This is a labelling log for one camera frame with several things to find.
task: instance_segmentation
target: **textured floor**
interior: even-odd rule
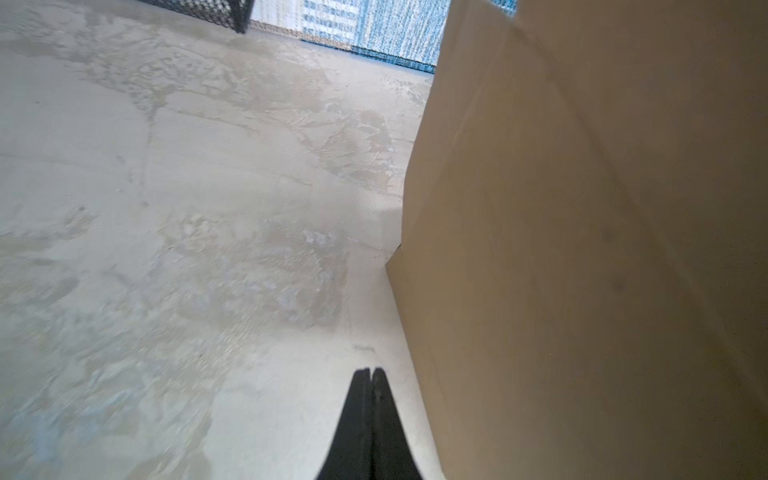
[[[0,0],[0,478],[296,478],[384,366],[431,76],[131,0]]]

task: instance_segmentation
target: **brown cardboard surface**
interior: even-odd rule
[[[452,5],[388,264],[448,478],[766,475],[763,13]]]

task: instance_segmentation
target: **white textured surface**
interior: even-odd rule
[[[431,76],[139,2],[2,0],[0,477],[313,478],[381,365]]]

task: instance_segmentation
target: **black mesh container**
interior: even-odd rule
[[[245,33],[253,0],[141,0]]]

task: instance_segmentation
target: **blue and white patterned rug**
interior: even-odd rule
[[[517,0],[493,0],[513,15]],[[450,0],[256,0],[255,26],[434,73]]]

